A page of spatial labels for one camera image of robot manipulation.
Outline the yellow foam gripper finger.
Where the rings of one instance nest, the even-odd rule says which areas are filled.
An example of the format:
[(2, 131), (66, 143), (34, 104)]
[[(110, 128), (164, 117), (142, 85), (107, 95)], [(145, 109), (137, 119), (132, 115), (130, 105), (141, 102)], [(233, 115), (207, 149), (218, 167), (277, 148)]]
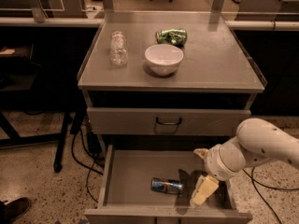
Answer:
[(208, 150), (206, 148), (196, 148), (193, 153), (203, 160), (208, 153)]
[(195, 185), (190, 205), (197, 207), (202, 205), (219, 187), (219, 181), (211, 175), (201, 175)]

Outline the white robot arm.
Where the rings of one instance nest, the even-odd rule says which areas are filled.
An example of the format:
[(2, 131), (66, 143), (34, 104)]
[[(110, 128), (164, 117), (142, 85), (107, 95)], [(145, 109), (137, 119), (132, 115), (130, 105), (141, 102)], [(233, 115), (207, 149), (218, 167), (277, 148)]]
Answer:
[(220, 181), (236, 176), (247, 167), (269, 161), (283, 161), (299, 168), (299, 140), (263, 119), (245, 119), (236, 129), (235, 137), (223, 144), (193, 151), (203, 160), (206, 175), (200, 175), (190, 205), (202, 205), (219, 187)]

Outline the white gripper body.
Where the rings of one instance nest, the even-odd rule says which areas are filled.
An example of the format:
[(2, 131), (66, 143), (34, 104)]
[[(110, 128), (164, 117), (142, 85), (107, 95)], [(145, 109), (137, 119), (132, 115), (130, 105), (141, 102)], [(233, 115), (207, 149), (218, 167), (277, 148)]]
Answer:
[(246, 166), (244, 151), (236, 137), (212, 147), (204, 158), (206, 172), (220, 181), (226, 181)]

